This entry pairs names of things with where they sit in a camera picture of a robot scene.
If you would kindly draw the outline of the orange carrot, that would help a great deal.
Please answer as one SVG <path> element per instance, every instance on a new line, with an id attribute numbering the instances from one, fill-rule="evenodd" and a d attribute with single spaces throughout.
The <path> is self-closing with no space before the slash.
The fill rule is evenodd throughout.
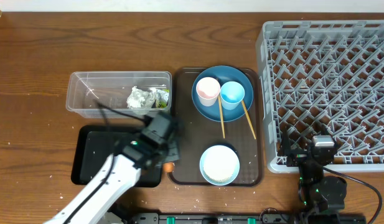
<path id="1" fill-rule="evenodd" d="M 163 164 L 162 168 L 163 168 L 164 172 L 171 173 L 174 170 L 174 163 L 173 162 L 167 162 L 167 163 Z"/>

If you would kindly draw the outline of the wooden chopstick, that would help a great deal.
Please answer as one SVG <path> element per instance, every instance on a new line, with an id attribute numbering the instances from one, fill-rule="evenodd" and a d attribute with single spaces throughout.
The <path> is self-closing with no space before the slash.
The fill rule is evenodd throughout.
<path id="1" fill-rule="evenodd" d="M 243 110 L 244 110 L 244 112 L 245 112 L 245 116 L 246 116 L 248 125 L 249 125 L 249 127 L 250 127 L 250 131 L 251 131 L 251 133 L 252 133 L 252 135 L 253 135 L 253 138 L 256 140 L 255 129 L 254 129 L 253 125 L 252 125 L 252 122 L 251 122 L 251 119 L 250 119 L 250 115 L 248 114 L 248 110 L 247 110 L 247 108 L 246 108 L 246 105 L 245 105 L 244 100 L 241 101 L 241 104 L 242 104 Z"/>
<path id="2" fill-rule="evenodd" d="M 218 95 L 218 106 L 219 106 L 219 113 L 220 113 L 220 122 L 222 127 L 222 136 L 225 139 L 225 125 L 223 120 L 222 100 L 221 100 L 220 94 Z"/>

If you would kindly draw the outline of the green white wrapper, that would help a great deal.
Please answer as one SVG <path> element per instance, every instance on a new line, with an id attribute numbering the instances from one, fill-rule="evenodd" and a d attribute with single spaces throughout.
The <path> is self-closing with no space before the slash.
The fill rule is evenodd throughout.
<path id="1" fill-rule="evenodd" d="M 166 108 L 169 103 L 169 90 L 168 89 L 162 90 L 157 88 L 151 88 L 150 90 L 154 95 L 155 107 Z"/>

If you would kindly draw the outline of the white napkin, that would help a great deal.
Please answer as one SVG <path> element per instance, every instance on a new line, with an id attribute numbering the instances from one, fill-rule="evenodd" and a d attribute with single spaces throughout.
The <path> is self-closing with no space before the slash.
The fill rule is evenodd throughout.
<path id="1" fill-rule="evenodd" d="M 131 94 L 126 100 L 128 108 L 133 110 L 152 108 L 155 101 L 155 91 L 143 91 L 137 86 L 132 87 Z"/>

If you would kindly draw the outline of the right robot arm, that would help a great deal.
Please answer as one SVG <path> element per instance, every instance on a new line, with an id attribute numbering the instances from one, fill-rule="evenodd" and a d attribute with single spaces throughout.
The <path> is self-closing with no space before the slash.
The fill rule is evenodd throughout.
<path id="1" fill-rule="evenodd" d="M 293 149 L 288 131 L 283 129 L 279 153 L 286 156 L 288 167 L 299 169 L 298 195 L 304 204 L 304 209 L 291 215 L 288 223 L 342 223 L 339 211 L 345 208 L 347 183 L 341 177 L 324 175 L 338 148 L 324 126 L 305 149 Z"/>

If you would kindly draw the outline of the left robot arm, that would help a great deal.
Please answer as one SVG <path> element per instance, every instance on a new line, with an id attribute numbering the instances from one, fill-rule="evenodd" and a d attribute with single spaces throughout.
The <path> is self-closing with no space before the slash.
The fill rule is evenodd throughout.
<path id="1" fill-rule="evenodd" d="M 47 223 L 98 223 L 109 208 L 139 181 L 143 170 L 179 159 L 176 134 L 129 134 L 82 191 Z"/>

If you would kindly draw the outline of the grey plastic dishwasher rack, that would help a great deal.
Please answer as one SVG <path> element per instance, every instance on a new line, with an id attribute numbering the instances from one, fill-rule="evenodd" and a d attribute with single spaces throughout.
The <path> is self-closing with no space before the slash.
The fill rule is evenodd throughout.
<path id="1" fill-rule="evenodd" d="M 332 170 L 384 172 L 384 20 L 269 21 L 256 41 L 266 164 L 283 133 L 305 149 L 326 126 L 339 148 Z"/>

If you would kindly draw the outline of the brown serving tray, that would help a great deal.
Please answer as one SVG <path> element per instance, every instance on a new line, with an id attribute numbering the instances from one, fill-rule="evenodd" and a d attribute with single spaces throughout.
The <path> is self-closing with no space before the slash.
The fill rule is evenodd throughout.
<path id="1" fill-rule="evenodd" d="M 260 136 L 262 124 L 261 97 L 258 95 L 258 75 L 250 68 L 241 71 L 253 87 L 253 102 L 248 114 L 256 132 L 251 133 L 244 116 L 225 123 L 225 135 L 221 124 L 202 115 L 192 101 L 192 86 L 203 68 L 182 68 L 174 78 L 174 96 L 172 114 L 181 121 L 179 138 L 180 159 L 175 162 L 174 170 L 168 177 L 179 185 L 209 185 L 200 172 L 200 158 L 211 146 L 221 144 L 233 149 L 240 161 L 240 170 L 232 187 L 253 187 L 258 185 L 264 175 L 263 146 Z"/>

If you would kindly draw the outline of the light blue cup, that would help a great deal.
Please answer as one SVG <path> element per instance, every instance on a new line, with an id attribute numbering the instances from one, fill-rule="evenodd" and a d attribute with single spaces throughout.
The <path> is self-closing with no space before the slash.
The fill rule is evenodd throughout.
<path id="1" fill-rule="evenodd" d="M 245 89 L 238 82 L 226 82 L 220 90 L 222 106 L 226 110 L 234 110 L 244 99 Z"/>

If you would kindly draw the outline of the black plastic tray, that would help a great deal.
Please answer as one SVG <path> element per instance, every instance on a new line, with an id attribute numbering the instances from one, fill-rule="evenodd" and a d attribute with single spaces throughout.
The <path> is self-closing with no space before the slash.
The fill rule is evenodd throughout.
<path id="1" fill-rule="evenodd" d="M 137 133 L 140 128 L 132 126 L 113 126 L 115 141 L 128 137 L 130 134 Z M 79 131 L 78 141 L 73 160 L 71 181 L 76 185 L 86 185 L 94 178 L 97 172 L 105 163 L 110 155 L 108 149 L 109 133 L 104 125 L 86 125 Z M 161 182 L 162 168 L 157 167 L 153 170 L 141 174 L 136 187 L 156 187 Z"/>

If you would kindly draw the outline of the pink cup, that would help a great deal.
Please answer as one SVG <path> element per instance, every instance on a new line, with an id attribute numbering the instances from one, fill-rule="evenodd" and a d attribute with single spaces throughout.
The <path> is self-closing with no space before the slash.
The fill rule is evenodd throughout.
<path id="1" fill-rule="evenodd" d="M 196 92 L 199 101 L 204 106 L 212 106 L 220 94 L 221 86 L 219 82 L 212 77 L 205 77 L 197 82 Z"/>

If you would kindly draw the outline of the dark blue plate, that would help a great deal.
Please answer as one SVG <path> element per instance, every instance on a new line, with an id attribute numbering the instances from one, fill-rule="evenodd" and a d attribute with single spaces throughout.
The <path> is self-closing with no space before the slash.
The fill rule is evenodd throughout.
<path id="1" fill-rule="evenodd" d="M 220 122 L 220 114 L 219 114 L 219 105 L 218 101 L 215 101 L 215 103 L 212 106 L 204 106 L 201 104 L 198 94 L 197 94 L 197 83 L 200 79 L 205 77 L 212 77 L 217 78 L 219 81 L 219 84 L 223 85 L 225 82 L 235 81 L 242 85 L 242 87 L 245 89 L 245 97 L 244 102 L 247 109 L 250 109 L 251 105 L 254 101 L 254 91 L 253 86 L 247 77 L 241 70 L 226 66 L 226 65 L 218 65 L 214 67 L 210 67 L 205 69 L 203 72 L 200 73 L 200 75 L 197 76 L 195 79 L 193 86 L 192 86 L 192 101 L 197 108 L 197 111 L 202 114 L 204 117 L 212 120 Z"/>

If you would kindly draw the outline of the clear plastic bin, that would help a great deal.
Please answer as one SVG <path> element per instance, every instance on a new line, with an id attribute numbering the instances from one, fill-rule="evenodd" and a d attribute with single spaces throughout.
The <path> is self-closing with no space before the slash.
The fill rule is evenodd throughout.
<path id="1" fill-rule="evenodd" d="M 132 87 L 150 91 L 151 88 L 168 89 L 169 103 L 166 108 L 129 109 L 127 98 Z M 167 71 L 105 71 L 74 72 L 68 84 L 66 108 L 84 118 L 101 118 L 98 103 L 105 107 L 108 118 L 143 118 L 168 112 L 172 106 L 172 75 Z"/>

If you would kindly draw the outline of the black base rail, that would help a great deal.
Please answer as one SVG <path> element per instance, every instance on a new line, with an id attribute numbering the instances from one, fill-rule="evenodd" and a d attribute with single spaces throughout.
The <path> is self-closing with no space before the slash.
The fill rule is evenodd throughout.
<path id="1" fill-rule="evenodd" d="M 262 215 L 176 215 L 158 213 L 138 213 L 125 221 L 127 224 L 363 224 L 366 219 L 356 215 L 316 215 L 307 219 L 297 216 L 264 213 Z"/>

